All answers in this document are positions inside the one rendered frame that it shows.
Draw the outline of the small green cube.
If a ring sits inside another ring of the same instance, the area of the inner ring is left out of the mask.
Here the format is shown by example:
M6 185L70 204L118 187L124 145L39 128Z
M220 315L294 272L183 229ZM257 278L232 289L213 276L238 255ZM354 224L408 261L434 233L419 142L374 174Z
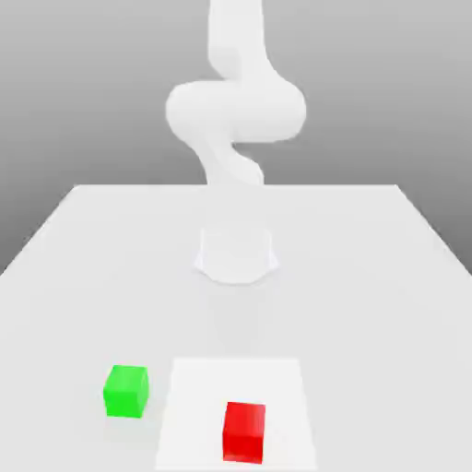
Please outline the small green cube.
M149 396L148 368L113 365L102 392L108 417L140 419Z

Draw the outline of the small red cube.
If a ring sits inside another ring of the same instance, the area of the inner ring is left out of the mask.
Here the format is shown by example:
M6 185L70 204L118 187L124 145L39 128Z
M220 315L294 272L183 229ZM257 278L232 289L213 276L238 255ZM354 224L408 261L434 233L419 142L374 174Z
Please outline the small red cube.
M265 425L265 405L228 402L222 429L223 460L262 464Z

